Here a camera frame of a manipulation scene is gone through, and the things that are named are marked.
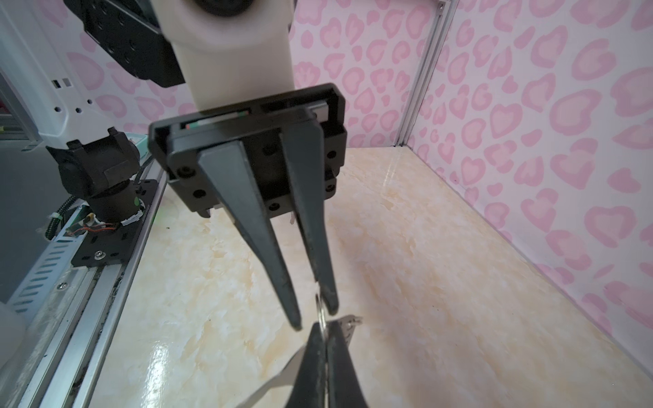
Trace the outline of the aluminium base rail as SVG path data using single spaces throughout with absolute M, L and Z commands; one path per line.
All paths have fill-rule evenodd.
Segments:
M 99 266 L 75 268 L 83 238 L 58 238 L 12 295 L 10 310 L 27 331 L 1 370 L 3 407 L 89 406 L 165 191 L 156 163 L 143 180 L 155 186 L 128 260 L 109 265 L 109 254 L 99 251 Z

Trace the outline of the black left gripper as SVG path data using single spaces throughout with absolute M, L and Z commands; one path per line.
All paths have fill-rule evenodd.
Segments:
M 327 83 L 160 120 L 149 128 L 149 152 L 171 188 L 205 219 L 223 204 L 296 331 L 302 328 L 299 304 L 269 216 L 294 209 L 322 302 L 330 316 L 337 314 L 324 202 L 335 195 L 345 164 L 346 105 L 338 87 Z

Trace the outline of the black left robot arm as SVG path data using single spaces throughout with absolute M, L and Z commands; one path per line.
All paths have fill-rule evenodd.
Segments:
M 345 97 L 332 83 L 297 89 L 289 34 L 294 1 L 34 1 L 1 4 L 1 95 L 44 143 L 61 182 L 100 219 L 139 212 L 139 151 L 86 80 L 54 48 L 47 23 L 77 17 L 127 73 L 161 88 L 186 85 L 196 112 L 155 119 L 148 149 L 188 209 L 222 208 L 267 273 L 290 326 L 302 327 L 271 226 L 293 213 L 322 312 L 339 309 L 326 199 L 345 158 Z

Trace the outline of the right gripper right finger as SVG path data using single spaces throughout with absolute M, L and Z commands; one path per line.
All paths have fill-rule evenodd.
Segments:
M 368 408 L 344 332 L 337 322 L 328 324 L 326 338 L 326 385 L 329 408 Z

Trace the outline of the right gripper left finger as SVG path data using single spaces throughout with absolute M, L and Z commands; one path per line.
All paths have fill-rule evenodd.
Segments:
M 327 389 L 327 349 L 319 323 L 311 328 L 304 357 L 285 408 L 324 408 Z

